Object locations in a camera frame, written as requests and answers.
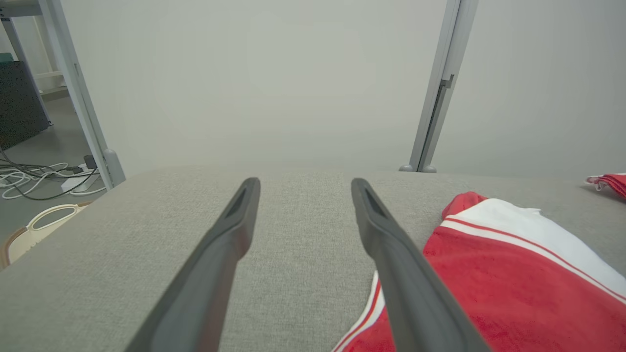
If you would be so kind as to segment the dark grey cabinet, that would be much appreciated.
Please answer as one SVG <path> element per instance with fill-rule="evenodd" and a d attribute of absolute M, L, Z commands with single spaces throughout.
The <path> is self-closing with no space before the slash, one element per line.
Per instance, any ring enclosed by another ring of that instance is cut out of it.
<path fill-rule="evenodd" d="M 18 145 L 49 126 L 24 63 L 0 63 L 0 149 Z"/>

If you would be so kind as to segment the grey aluminium single partition post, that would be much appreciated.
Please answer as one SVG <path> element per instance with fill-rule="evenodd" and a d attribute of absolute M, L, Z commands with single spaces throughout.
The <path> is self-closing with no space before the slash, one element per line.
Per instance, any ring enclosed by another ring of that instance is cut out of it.
<path fill-rule="evenodd" d="M 98 122 L 84 74 L 73 45 L 61 0 L 38 0 L 54 57 L 62 71 L 74 109 L 80 120 L 88 146 L 107 190 L 126 177 L 116 152 L 109 149 Z"/>

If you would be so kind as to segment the red shorts white trim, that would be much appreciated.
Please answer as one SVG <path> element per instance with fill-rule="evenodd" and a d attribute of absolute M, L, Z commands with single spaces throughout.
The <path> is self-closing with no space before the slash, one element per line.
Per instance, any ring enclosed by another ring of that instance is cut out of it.
<path fill-rule="evenodd" d="M 588 176 L 585 183 L 593 186 L 598 192 L 607 189 L 620 198 L 626 199 L 626 173 Z"/>

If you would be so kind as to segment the white power strip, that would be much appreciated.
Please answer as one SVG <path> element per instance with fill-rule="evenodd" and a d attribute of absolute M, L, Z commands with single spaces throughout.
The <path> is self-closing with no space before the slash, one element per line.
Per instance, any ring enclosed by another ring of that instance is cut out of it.
<path fill-rule="evenodd" d="M 100 178 L 98 172 L 92 174 L 85 174 L 78 177 L 67 178 L 61 184 L 61 192 L 64 194 L 71 194 L 74 196 L 91 195 L 97 192 L 101 192 L 105 188 L 92 189 L 93 185 Z"/>

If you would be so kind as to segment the cream plastic laundry basket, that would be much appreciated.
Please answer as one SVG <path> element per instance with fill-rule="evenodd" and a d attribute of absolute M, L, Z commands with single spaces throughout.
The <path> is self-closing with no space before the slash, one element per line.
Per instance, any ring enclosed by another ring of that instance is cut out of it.
<path fill-rule="evenodd" d="M 32 218 L 27 225 L 16 230 L 9 238 L 0 245 L 0 270 L 10 266 L 13 262 L 17 261 L 22 255 L 27 253 L 32 247 L 36 246 L 43 239 L 47 238 L 54 230 L 58 229 L 63 223 L 66 223 L 70 218 L 76 216 L 81 210 L 91 205 L 91 201 L 82 203 L 67 203 L 57 205 L 45 209 L 34 218 Z M 71 212 L 66 216 L 56 219 L 53 222 L 47 223 L 42 226 L 38 226 L 37 223 L 45 216 L 60 212 L 61 210 L 70 210 Z"/>

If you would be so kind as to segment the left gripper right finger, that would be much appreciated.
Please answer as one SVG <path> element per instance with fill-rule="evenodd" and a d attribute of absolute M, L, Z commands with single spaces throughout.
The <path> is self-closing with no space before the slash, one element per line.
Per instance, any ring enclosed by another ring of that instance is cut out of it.
<path fill-rule="evenodd" d="M 359 235 L 379 274 L 397 352 L 492 352 L 370 183 L 354 178 L 351 191 Z"/>

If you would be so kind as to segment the grey aluminium double partition post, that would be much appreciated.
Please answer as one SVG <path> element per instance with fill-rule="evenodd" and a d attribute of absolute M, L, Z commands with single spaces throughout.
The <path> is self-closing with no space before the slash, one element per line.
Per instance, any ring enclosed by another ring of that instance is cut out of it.
<path fill-rule="evenodd" d="M 420 122 L 400 172 L 436 173 L 432 158 L 462 67 L 479 0 L 447 0 Z"/>

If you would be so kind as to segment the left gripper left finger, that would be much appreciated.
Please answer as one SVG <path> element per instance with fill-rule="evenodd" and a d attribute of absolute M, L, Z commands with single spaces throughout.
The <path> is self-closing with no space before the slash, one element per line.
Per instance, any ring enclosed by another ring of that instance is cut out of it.
<path fill-rule="evenodd" d="M 252 245 L 260 180 L 245 179 L 125 352 L 218 352 L 237 263 Z"/>

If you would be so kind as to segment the red shirt white stripes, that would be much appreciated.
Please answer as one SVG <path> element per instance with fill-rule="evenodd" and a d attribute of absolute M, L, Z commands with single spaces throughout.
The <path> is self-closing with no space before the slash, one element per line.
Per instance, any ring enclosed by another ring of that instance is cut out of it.
<path fill-rule="evenodd" d="M 538 209 L 459 194 L 419 251 L 492 352 L 626 352 L 626 278 Z M 397 352 L 377 269 L 333 352 Z"/>

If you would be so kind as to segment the grey metal table frame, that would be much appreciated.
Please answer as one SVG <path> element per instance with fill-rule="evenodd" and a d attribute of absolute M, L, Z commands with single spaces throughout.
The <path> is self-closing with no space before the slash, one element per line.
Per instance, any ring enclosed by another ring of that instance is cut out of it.
<path fill-rule="evenodd" d="M 22 62 L 49 126 L 45 103 L 68 94 L 39 0 L 0 0 L 0 53 Z"/>

